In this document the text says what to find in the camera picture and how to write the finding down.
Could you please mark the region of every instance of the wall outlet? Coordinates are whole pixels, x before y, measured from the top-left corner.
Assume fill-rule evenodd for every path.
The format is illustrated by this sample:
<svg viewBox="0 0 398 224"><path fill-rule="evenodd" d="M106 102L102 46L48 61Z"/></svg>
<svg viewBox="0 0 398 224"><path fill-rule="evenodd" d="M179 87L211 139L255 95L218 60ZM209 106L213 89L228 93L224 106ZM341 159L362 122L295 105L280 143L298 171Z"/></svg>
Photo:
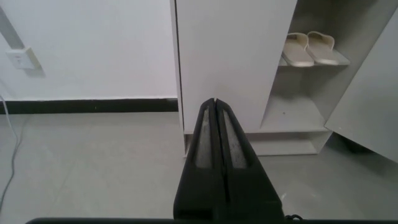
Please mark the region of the wall outlet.
<svg viewBox="0 0 398 224"><path fill-rule="evenodd" d="M6 54L16 69L40 68L40 63L30 47L8 50Z"/></svg>

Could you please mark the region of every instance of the white wall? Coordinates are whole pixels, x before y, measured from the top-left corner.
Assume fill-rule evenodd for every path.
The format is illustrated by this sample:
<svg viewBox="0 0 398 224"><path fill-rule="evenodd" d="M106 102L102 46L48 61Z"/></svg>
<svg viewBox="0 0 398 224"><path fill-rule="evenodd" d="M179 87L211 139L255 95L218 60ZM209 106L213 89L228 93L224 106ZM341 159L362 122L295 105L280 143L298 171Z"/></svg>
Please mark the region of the white wall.
<svg viewBox="0 0 398 224"><path fill-rule="evenodd" d="M1 0L44 74L16 70L0 37L7 100L175 98L167 0Z"/></svg>

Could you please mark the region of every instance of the power cord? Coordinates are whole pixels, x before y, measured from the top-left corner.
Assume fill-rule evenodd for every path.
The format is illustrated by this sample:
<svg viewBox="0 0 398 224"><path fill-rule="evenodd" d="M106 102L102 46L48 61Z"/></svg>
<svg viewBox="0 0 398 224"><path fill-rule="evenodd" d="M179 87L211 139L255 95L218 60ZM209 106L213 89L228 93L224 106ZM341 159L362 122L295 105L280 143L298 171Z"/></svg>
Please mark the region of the power cord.
<svg viewBox="0 0 398 224"><path fill-rule="evenodd" d="M7 118L8 126L11 128L12 133L14 134L15 139L16 139L15 147L14 147L14 151L12 152L12 159L11 159L11 176L10 176L10 179L8 180L8 183L7 183L6 187L4 188L4 190L2 192L2 195L1 195L1 201L0 201L0 214L1 214L2 204L4 202L4 198L6 196L8 187L10 186L12 178L14 178L14 174L15 174L15 157L17 155L17 151L18 151L19 145L21 144L21 141L20 141L17 133L15 132L14 127L11 124L10 117L9 117L9 114L8 114L8 108L7 108L6 101L4 100L4 98L1 95L0 95L0 98L2 100L2 105L4 107L4 111L6 112L6 118Z"/></svg>

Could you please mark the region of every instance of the open cabinet door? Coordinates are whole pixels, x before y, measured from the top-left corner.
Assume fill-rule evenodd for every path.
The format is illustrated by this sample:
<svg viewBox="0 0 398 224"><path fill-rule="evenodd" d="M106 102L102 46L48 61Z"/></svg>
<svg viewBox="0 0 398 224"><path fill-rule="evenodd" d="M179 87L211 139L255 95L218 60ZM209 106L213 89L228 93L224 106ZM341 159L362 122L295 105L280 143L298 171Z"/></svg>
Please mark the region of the open cabinet door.
<svg viewBox="0 0 398 224"><path fill-rule="evenodd" d="M395 11L325 125L395 162L398 162L397 41L398 11Z"/></svg>

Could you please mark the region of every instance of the white slipper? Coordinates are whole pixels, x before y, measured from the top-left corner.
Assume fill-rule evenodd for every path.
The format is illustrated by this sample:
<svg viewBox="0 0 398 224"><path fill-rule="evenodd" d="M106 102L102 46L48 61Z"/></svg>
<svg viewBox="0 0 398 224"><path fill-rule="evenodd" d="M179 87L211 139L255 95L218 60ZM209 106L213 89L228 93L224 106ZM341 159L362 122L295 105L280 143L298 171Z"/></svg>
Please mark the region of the white slipper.
<svg viewBox="0 0 398 224"><path fill-rule="evenodd" d="M335 39L332 36L311 31L308 34L307 52L316 63L325 65L338 65L338 60L333 54Z"/></svg>
<svg viewBox="0 0 398 224"><path fill-rule="evenodd" d="M302 33L287 34L282 57L294 67L311 67L314 62L305 51L308 47L308 36Z"/></svg>

